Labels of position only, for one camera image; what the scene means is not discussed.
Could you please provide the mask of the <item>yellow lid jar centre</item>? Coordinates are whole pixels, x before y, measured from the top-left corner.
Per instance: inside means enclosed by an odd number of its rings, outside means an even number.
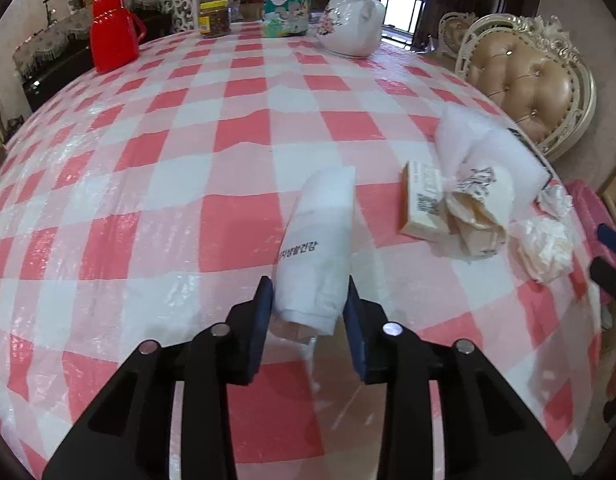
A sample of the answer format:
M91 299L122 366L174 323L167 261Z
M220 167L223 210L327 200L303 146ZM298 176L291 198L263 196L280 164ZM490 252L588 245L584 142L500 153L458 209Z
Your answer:
M220 37L231 30L228 0L214 0L200 4L198 31L205 37Z

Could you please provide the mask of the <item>white porcelain teapot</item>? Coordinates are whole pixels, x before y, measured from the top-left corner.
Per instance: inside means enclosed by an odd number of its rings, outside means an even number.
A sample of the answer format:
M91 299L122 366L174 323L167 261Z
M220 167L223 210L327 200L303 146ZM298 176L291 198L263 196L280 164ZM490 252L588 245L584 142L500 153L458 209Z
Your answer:
M382 40L385 6L380 0L330 0L317 27L326 50L346 58L368 58Z

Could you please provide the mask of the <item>white paper packet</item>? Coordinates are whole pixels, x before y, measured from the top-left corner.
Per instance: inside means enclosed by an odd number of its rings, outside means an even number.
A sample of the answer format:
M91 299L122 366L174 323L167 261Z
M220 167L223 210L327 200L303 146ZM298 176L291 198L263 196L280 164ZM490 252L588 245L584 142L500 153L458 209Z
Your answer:
M356 175L353 166L323 169L299 193L274 272L281 337L334 334L348 295Z

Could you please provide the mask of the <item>large white tissue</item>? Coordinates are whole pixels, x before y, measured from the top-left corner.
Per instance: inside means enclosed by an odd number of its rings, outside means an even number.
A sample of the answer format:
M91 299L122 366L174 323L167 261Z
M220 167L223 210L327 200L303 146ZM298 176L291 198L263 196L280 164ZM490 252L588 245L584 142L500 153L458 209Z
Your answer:
M528 275L547 285L574 270L574 243L562 222L537 217L513 228L517 253Z

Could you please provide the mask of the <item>white foam block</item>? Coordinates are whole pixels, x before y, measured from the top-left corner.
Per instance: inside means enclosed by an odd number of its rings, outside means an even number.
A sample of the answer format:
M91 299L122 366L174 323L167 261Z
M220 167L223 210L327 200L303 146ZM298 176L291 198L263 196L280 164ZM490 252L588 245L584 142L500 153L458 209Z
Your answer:
M509 171L514 184L513 217L521 216L550 182L547 171L509 132L477 110L448 103L435 131L439 168L447 178L479 162L494 162Z

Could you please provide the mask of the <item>red thermos jug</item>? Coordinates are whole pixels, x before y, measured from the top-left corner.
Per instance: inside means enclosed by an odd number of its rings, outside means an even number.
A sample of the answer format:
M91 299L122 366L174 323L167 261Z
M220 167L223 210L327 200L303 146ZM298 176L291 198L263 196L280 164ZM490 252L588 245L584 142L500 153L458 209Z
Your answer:
M92 14L90 50L98 74L110 73L139 57L146 27L124 0L94 0Z

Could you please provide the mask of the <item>black carton box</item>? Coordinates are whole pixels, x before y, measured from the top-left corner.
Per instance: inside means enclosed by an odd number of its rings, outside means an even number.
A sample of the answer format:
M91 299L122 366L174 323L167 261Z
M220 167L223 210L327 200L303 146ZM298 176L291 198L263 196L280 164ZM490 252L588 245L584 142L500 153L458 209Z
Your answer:
M547 171L548 181L551 181L555 177L555 173L550 164L547 162L547 159L543 157L543 154L540 153L536 145L533 144L529 137L526 136L526 134L521 130L509 128L509 132L518 142L521 142L521 144L524 145L526 150L529 151L532 156L537 159L537 162L539 162L540 165L543 166L543 169Z

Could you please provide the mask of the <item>pink checkered plastic tablecloth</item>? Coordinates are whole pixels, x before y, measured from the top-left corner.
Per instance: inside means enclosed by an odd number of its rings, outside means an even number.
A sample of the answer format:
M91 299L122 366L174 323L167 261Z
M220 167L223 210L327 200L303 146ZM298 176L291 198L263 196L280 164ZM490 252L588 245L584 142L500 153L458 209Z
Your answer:
M399 232L400 175L434 164L447 104L502 113L419 56L366 60L254 25L146 44L28 119L0 169L0 431L38 476L148 338L191 339L272 272L297 194L357 170L351 273L422 338L474 341L572 455L592 397L599 299L576 216L573 271L535 283L514 246L468 260Z

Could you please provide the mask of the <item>cream tufted leather chair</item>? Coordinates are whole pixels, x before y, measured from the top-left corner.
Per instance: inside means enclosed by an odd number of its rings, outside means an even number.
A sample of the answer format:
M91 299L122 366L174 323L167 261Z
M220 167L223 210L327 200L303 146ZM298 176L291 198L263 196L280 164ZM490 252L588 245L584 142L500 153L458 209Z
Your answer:
M557 16L489 14L465 33L454 73L517 124L549 162L586 133L596 81Z

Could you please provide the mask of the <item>cream paper bag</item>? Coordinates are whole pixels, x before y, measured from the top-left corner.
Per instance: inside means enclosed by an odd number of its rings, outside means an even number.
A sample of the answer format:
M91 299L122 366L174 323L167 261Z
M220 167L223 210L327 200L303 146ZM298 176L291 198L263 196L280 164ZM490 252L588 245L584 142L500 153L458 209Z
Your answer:
M490 257L506 244L514 198L509 171L494 162L468 168L445 192L447 210L471 257Z

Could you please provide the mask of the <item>small cream labelled box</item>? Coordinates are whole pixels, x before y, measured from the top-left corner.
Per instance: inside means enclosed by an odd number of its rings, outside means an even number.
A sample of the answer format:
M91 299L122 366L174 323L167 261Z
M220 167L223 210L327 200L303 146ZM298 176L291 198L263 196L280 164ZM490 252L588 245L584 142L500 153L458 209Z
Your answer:
M442 174L433 166L409 160L402 170L401 234L441 240L450 234Z

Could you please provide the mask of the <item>small white tissue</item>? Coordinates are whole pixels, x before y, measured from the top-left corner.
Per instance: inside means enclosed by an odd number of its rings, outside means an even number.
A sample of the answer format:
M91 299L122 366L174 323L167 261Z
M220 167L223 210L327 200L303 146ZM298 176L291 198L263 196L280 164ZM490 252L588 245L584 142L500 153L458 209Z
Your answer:
M537 196L539 208L555 219L563 219L573 209L573 199L561 183L549 183Z

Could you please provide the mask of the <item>pink lined trash bin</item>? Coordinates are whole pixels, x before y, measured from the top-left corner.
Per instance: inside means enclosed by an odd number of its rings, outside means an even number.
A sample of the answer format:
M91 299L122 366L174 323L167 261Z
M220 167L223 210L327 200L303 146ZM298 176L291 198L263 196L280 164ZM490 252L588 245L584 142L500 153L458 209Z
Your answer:
M572 196L576 214L584 228L587 247L590 249L592 259L586 271L588 278L590 278L589 266L596 257L602 257L616 269L616 255L596 238L596 228L601 223L607 224L616 231L615 223L604 203L584 181L575 180L567 183L566 190ZM602 289L600 289L600 296L602 304L609 304L611 301L616 304L616 301Z

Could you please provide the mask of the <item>black piano with lace cover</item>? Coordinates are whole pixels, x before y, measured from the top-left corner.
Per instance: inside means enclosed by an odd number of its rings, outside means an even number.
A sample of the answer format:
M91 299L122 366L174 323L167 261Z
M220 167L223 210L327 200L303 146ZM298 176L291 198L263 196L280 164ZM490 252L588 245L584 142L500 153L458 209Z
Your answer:
M13 62L31 110L38 110L71 81L93 68L91 23L113 11L93 16L90 8L37 32L15 49Z

